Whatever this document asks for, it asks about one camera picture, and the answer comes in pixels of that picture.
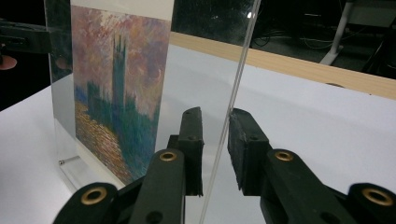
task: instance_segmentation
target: clear acrylic panel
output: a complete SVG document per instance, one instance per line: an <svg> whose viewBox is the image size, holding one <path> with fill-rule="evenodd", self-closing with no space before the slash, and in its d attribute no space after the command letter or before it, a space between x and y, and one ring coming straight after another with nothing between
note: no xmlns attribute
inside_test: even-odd
<svg viewBox="0 0 396 224"><path fill-rule="evenodd" d="M93 95L96 94L96 98L93 97L96 100L92 101L96 102L96 105L93 106L101 104L100 102L115 102L119 99L122 102L121 105L125 105L128 101L127 97L131 96L139 112L146 111L142 113L151 114L154 117L158 115L158 124L152 126L156 133L152 148L145 145L148 146L147 151L151 154L166 148L171 134L178 134L181 115L185 110L200 106L205 141L202 167L204 197L187 197L186 222L203 222L227 133L228 111L233 105L238 89L260 1L197 3L176 0L172 23L169 23L172 29L172 32L168 33L169 45L166 45L165 50L158 51L158 48L163 48L163 45L157 43L153 51L155 54L166 53L166 67L154 67L154 72L148 72L145 70L147 68L139 67L141 64L144 66L148 63L148 59L152 60L154 56L142 53L145 52L144 47L128 49L129 47L126 46L133 46L134 41L130 36L120 37L120 34L132 32L132 26L128 26L131 24L126 24L131 19L130 14L141 16L141 11L130 12L128 10L134 1L122 3L97 1L95 4L90 1L72 1L70 4L69 0L46 0L47 25L51 32L53 47L50 55L50 70L60 168L64 173L66 183L72 189L79 189L99 181L112 183L120 189L135 179L120 178L120 174L116 174L114 169L110 171L112 164L118 164L112 161L115 160L113 157L107 163L103 163L104 159L98 154L94 156L91 148L87 150L86 143L81 144L82 137L78 133L81 125L79 123L76 125L76 120L79 120L81 114L84 114L91 123L95 122L97 128L106 126L103 120L97 118L89 109L85 109L84 113L79 111L81 102L89 107L89 100L86 99L89 98L87 92L92 91ZM102 7L100 3L103 2L107 2L105 5L106 8L110 8L109 10ZM140 24L141 27L148 27L145 31L147 35L153 35L152 32L158 31L154 29L155 27L148 26L148 21L140 21L137 18L131 20ZM84 37L93 34L95 38L90 39L91 41ZM137 60L136 63L125 65L124 71L127 74L140 72L143 75L125 75L122 79L122 89L118 88L117 91L112 92L106 90L115 90L111 88L111 83L116 81L111 77L105 77L105 73L107 70L109 73L115 73L112 69L114 61L112 63L108 59L117 57L114 54L115 51L117 55L127 55L127 59L123 58L125 62L130 59ZM95 85L91 85L84 79L86 74L82 71L95 73L96 76L101 77L92 79ZM147 74L155 74L158 71L158 76L144 77L145 71ZM123 88L123 82L134 82L139 78L144 79L141 80L140 86ZM85 86L80 89L79 85L82 80ZM147 95L155 95L157 101L152 103L142 98ZM159 105L159 112L156 112L156 104ZM114 113L117 108L107 105L107 110L113 111L109 113ZM120 141L117 135L111 141L117 141L117 137ZM122 154L123 150L125 148L119 147L118 157L125 161L128 159ZM143 161L141 166L147 167L147 162Z"/></svg>

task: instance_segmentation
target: houses of parliament painting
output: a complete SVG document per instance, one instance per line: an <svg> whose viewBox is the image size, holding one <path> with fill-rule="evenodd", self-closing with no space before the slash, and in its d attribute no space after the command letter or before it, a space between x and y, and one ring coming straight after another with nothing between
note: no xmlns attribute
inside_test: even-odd
<svg viewBox="0 0 396 224"><path fill-rule="evenodd" d="M124 184L154 153L170 21L72 6L76 137Z"/></svg>

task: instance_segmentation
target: painting print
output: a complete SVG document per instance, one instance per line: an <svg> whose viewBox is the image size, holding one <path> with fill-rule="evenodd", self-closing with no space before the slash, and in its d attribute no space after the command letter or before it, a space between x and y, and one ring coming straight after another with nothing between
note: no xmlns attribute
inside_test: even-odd
<svg viewBox="0 0 396 224"><path fill-rule="evenodd" d="M77 139L120 181L154 153L170 21L72 6Z"/></svg>

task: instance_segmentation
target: monet painting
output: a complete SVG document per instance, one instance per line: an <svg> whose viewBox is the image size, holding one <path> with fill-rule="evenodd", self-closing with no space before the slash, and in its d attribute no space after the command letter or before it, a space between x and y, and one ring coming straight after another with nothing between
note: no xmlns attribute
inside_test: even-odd
<svg viewBox="0 0 396 224"><path fill-rule="evenodd" d="M72 6L77 139L124 184L154 153L170 21Z"/></svg>

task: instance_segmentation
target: gothic tower in painting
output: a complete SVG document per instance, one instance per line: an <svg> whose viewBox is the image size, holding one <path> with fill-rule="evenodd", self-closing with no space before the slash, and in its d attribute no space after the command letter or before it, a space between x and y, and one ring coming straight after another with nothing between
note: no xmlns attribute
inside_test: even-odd
<svg viewBox="0 0 396 224"><path fill-rule="evenodd" d="M120 115L124 108L125 83L125 40L119 35L114 36L113 45L113 77L112 77L112 119L117 127L120 125Z"/></svg>

